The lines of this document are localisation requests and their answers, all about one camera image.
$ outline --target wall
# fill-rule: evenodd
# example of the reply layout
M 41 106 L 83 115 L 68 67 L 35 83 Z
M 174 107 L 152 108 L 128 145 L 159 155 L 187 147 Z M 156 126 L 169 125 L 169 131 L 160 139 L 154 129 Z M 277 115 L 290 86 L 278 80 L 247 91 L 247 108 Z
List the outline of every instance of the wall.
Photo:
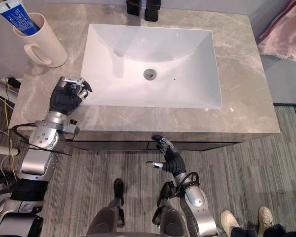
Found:
M 180 8 L 246 14 L 257 37 L 290 0 L 161 0 L 164 8 Z M 47 2 L 125 5 L 126 0 L 23 0 L 29 12 L 43 12 Z M 28 63 L 23 44 L 0 16 L 0 78 L 21 78 Z M 275 103 L 296 103 L 296 63 L 262 57 L 267 80 Z

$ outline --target blue toothpaste tube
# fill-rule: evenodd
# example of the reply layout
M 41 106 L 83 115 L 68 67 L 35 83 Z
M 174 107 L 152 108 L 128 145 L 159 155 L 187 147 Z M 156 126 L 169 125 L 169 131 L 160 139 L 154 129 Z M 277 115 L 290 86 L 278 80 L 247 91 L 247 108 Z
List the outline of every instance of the blue toothpaste tube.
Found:
M 24 8 L 22 0 L 6 0 L 0 2 L 0 14 L 23 34 L 30 36 L 39 31 Z

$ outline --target faucet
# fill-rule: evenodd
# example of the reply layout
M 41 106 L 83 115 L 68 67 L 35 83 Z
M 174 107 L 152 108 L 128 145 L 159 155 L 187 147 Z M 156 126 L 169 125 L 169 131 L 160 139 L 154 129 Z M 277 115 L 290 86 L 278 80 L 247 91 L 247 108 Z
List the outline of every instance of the faucet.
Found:
M 145 9 L 146 21 L 158 21 L 158 10 L 161 7 L 161 0 L 147 0 Z
M 126 0 L 127 13 L 139 16 L 141 10 L 141 0 Z M 157 21 L 159 14 L 158 10 L 161 7 L 161 0 L 147 0 L 145 9 L 146 21 Z

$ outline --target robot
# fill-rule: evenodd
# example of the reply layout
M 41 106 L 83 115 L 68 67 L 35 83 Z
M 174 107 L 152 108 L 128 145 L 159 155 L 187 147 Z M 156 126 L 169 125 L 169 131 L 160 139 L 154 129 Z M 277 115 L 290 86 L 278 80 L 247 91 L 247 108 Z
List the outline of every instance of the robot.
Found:
M 0 210 L 0 237 L 39 237 L 43 218 L 39 217 L 44 205 L 44 195 L 52 178 L 61 149 L 64 134 L 78 134 L 75 120 L 66 122 L 72 113 L 92 92 L 83 78 L 60 77 L 50 98 L 50 108 L 44 120 L 36 121 L 35 130 L 30 134 L 27 151 L 17 174 L 17 180 L 5 189 L 0 196 L 10 193 L 3 199 Z M 167 138 L 156 135 L 152 139 L 163 153 L 166 162 L 148 161 L 147 166 L 172 173 L 175 184 L 166 182 L 157 201 L 157 210 L 152 222 L 160 227 L 160 234 L 117 233 L 117 227 L 123 227 L 122 206 L 123 182 L 114 182 L 114 199 L 101 209 L 90 224 L 86 237 L 191 237 L 218 236 L 215 221 L 208 210 L 207 198 L 199 189 L 198 174 L 187 173 L 185 163 L 179 151 Z M 185 220 L 174 209 L 169 199 L 179 198 Z

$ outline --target bathroom sink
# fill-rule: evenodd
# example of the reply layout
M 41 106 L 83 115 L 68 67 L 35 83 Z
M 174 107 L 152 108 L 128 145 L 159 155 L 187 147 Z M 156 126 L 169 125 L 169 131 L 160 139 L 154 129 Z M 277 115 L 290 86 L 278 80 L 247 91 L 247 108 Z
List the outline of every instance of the bathroom sink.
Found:
M 81 76 L 85 105 L 222 107 L 208 30 L 90 24 Z

